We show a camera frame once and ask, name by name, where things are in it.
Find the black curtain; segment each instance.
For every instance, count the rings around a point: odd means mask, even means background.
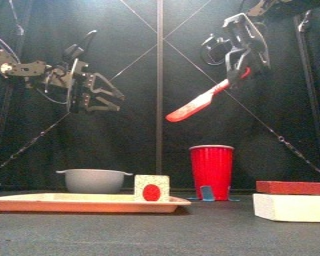
[[[256,2],[247,2],[244,9]],[[21,61],[42,60],[50,65],[57,64],[64,49],[96,29],[98,33],[81,59],[89,63],[90,72],[112,79],[126,100],[120,112],[70,114],[0,171],[1,183],[58,188],[64,186],[64,180],[54,171],[69,168],[154,174],[157,2],[20,0],[14,4],[20,19],[26,15],[26,5],[30,8],[24,24]],[[200,45],[211,33],[227,37],[223,21],[239,12],[240,4],[241,1],[164,1],[164,115],[205,92],[213,86],[212,80],[219,82],[225,78],[224,65],[208,66],[203,62]],[[317,25],[311,33],[317,36],[311,36],[311,44],[320,97],[320,18],[313,22]],[[0,1],[0,37],[13,46],[18,38],[14,28],[8,1]],[[201,144],[235,147],[233,189],[253,188],[259,179],[320,181],[320,175],[268,130],[273,129],[308,160],[319,164],[315,124],[291,17],[268,22],[265,40],[269,74],[245,80],[237,89],[228,90],[229,94],[220,93],[211,106],[185,121],[162,122],[162,174],[171,176],[172,188],[193,188],[188,148]],[[25,89],[21,81],[14,81],[12,86],[0,163],[66,113],[64,105]],[[0,110],[4,87],[0,86]],[[64,100],[64,95],[52,96]],[[132,187],[132,184],[133,180],[126,179],[125,186]]]

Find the metal pole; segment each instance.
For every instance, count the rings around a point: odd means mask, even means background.
[[[164,57],[164,2],[157,0],[157,102],[156,102],[156,174],[162,173],[162,57]]]
[[[295,23],[295,30],[296,30],[297,46],[299,46],[300,56],[301,56],[307,92],[309,96],[309,104],[311,104],[311,110],[312,110],[315,135],[316,135],[319,158],[320,158],[320,111],[319,111],[319,101],[317,101],[317,96],[315,91],[315,81],[313,81],[313,75],[311,70],[309,54],[308,54],[308,47],[307,47],[307,40],[305,40],[305,33],[308,31],[308,26],[311,22],[309,16],[311,16],[311,11],[305,13],[304,20],[301,20],[300,15],[296,15],[293,17],[293,23]]]

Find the red plastic cup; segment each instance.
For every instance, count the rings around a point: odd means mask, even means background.
[[[215,200],[229,199],[233,147],[200,145],[189,148],[195,189],[203,199],[201,187],[209,186]]]

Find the wire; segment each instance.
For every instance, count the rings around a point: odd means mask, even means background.
[[[53,102],[56,104],[61,104],[61,105],[68,104],[68,101],[65,101],[65,102],[57,101],[57,100],[52,99],[40,89],[36,89],[36,90],[41,94],[41,96],[44,96],[50,102]]]
[[[12,48],[8,46],[8,44],[1,38],[0,38],[0,46],[1,48],[5,48],[5,50],[12,54],[13,58],[16,59],[16,62],[21,63],[14,51],[12,50]]]

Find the cable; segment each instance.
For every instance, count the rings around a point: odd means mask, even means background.
[[[12,48],[8,46],[8,44],[1,38],[0,38],[0,46],[1,48],[5,48],[5,50],[12,54],[13,58],[16,59],[16,62],[21,63],[14,51],[12,50]]]

